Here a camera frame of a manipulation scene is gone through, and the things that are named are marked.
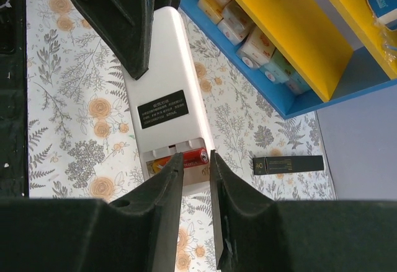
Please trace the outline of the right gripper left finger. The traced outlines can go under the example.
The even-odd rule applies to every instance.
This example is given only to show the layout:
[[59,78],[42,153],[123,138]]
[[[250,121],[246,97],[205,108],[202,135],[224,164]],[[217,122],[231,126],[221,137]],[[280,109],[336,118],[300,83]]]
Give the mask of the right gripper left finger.
[[183,155],[111,202],[115,271],[174,271],[184,177]]

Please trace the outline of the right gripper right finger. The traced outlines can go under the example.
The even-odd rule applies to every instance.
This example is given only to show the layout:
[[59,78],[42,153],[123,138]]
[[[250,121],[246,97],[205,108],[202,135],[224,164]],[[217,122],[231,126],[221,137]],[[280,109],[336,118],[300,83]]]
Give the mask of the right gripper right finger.
[[272,200],[238,177],[212,150],[210,193],[216,268],[270,271],[276,266]]

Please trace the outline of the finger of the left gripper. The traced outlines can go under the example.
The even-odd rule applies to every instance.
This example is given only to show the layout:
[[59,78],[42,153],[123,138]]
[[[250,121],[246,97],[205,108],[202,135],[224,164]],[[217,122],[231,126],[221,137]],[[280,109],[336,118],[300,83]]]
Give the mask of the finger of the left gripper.
[[135,80],[149,68],[154,0],[71,0]]

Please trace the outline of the red AAA battery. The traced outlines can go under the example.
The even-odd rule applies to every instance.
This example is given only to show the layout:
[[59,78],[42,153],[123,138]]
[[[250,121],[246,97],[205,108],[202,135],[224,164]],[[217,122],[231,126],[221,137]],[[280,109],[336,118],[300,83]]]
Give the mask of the red AAA battery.
[[[148,173],[156,175],[163,167],[171,160],[172,156],[166,156],[159,159],[151,160],[146,163]],[[184,168],[189,169],[192,167],[208,164],[209,157],[207,150],[204,147],[194,149],[183,153]]]

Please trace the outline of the red white remote control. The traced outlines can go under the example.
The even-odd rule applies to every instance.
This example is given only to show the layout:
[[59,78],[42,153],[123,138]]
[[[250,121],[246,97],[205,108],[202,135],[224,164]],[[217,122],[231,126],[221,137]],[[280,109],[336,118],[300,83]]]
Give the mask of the red white remote control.
[[204,147],[208,164],[184,168],[183,194],[209,189],[215,148],[199,80],[181,15],[173,7],[154,12],[149,68],[138,80],[123,72],[141,168],[176,153]]

